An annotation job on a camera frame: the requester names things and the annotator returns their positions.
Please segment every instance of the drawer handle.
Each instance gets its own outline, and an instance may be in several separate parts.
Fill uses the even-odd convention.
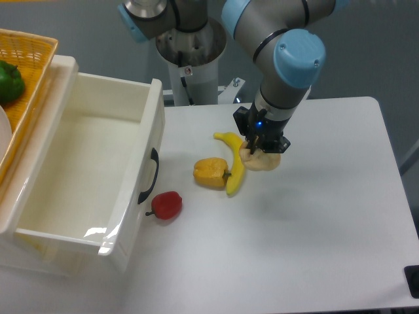
[[[153,183],[151,184],[150,188],[147,191],[141,192],[139,194],[138,204],[141,204],[142,202],[144,202],[149,197],[149,195],[153,191],[153,188],[155,187],[155,184],[156,184],[157,175],[158,175],[158,152],[154,147],[151,150],[151,159],[154,160],[156,162],[156,165],[157,165],[156,172],[155,172],[155,177],[153,179]]]

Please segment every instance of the orange basket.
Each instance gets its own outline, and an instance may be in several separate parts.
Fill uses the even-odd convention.
[[[20,31],[0,29],[0,60],[17,65],[26,88],[16,101],[2,105],[12,127],[12,139],[0,161],[0,184],[12,164],[31,120],[36,119],[39,91],[54,57],[58,41]]]

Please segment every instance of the yellow bell pepper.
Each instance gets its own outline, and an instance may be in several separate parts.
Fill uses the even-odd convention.
[[[227,161],[222,158],[206,158],[195,163],[194,178],[199,184],[222,188],[226,185],[228,176]]]

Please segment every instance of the white drawer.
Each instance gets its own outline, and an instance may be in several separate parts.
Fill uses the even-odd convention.
[[[158,157],[163,129],[159,80],[77,74],[33,187],[12,213],[14,244],[34,248],[47,262],[98,254],[123,271],[145,212],[137,200],[156,175],[158,160],[151,156]]]

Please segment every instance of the yellow banana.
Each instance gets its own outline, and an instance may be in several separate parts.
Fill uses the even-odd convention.
[[[244,174],[246,172],[246,169],[243,166],[240,155],[238,153],[240,146],[243,143],[243,139],[232,132],[214,133],[214,139],[222,140],[233,151],[234,159],[233,166],[230,170],[231,176],[228,177],[226,184],[226,193],[228,196],[232,196],[239,190],[240,186],[242,185]]]

